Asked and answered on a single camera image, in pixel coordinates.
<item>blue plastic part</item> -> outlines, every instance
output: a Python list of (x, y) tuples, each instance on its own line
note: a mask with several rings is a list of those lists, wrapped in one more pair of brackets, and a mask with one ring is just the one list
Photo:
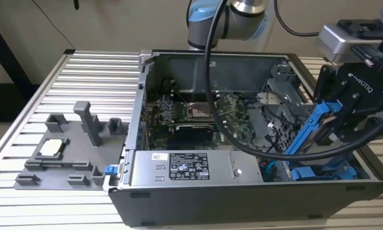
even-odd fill
[(322, 116), (326, 113), (338, 112), (340, 108), (342, 104), (338, 102), (322, 102), (320, 104), (316, 105), (315, 110), (306, 121), (303, 129), (300, 130), (298, 136), (292, 140), (292, 143), (286, 150), (284, 153), (286, 155), (294, 155), (296, 153), (310, 134), (315, 132), (316, 129), (319, 128), (319, 121), (322, 119)]
[(294, 181), (331, 181), (331, 180), (354, 180), (356, 179), (356, 171), (344, 161), (346, 165), (338, 171), (327, 176), (316, 176), (310, 166), (298, 167), (291, 170)]
[(262, 22), (260, 22), (254, 34), (251, 35), (251, 37), (249, 39), (246, 39), (246, 41), (253, 41), (254, 39), (257, 39), (260, 36), (263, 29), (266, 28), (267, 21), (268, 21), (267, 16), (263, 15)]
[(189, 22), (202, 22), (214, 17), (219, 0), (197, 0), (190, 5)]
[(322, 171), (332, 171), (332, 170), (338, 170), (346, 163), (346, 156), (340, 155), (336, 156), (334, 158), (331, 158), (331, 160), (324, 164), (324, 166), (322, 167)]
[(118, 172), (118, 167), (117, 166), (113, 166), (113, 165), (105, 166), (105, 175), (115, 176), (117, 172)]
[(308, 166), (298, 167), (298, 168), (292, 169), (291, 175), (292, 175), (294, 181), (310, 180), (310, 179), (314, 179), (316, 177), (311, 167), (308, 167)]
[(348, 165), (347, 161), (346, 161), (346, 165), (342, 167), (342, 170), (336, 172), (336, 177), (340, 178), (340, 180), (354, 180), (354, 179), (356, 179), (356, 171)]

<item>sticker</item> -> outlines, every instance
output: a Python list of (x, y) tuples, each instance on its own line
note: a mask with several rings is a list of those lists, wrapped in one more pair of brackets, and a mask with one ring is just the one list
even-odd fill
[(154, 161), (166, 161), (169, 157), (167, 153), (151, 153), (151, 160)]
[(169, 164), (171, 180), (210, 180), (206, 153), (170, 153)]

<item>gray post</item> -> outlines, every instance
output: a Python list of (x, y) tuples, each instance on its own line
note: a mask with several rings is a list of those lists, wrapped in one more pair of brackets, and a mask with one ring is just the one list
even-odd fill
[(102, 144), (102, 140), (97, 133), (97, 128), (90, 116), (89, 108), (90, 108), (89, 102), (78, 101), (74, 105), (74, 113), (81, 117), (83, 130), (86, 130), (86, 134), (89, 136), (91, 145), (99, 146)]

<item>barcode sticker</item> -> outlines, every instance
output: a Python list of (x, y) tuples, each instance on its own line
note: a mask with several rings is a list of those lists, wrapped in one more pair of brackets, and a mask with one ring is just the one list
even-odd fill
[(169, 158), (169, 154), (167, 153), (157, 153), (154, 152), (151, 154), (151, 160), (154, 161), (166, 161)]

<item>circuit board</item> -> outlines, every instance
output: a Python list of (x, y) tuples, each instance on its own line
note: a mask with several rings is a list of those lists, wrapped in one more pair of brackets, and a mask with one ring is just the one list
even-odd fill
[[(229, 133), (254, 149), (255, 132), (239, 95), (221, 94), (215, 107)], [(205, 102), (174, 102), (162, 96), (147, 103), (147, 136), (150, 150), (237, 150), (219, 131)]]

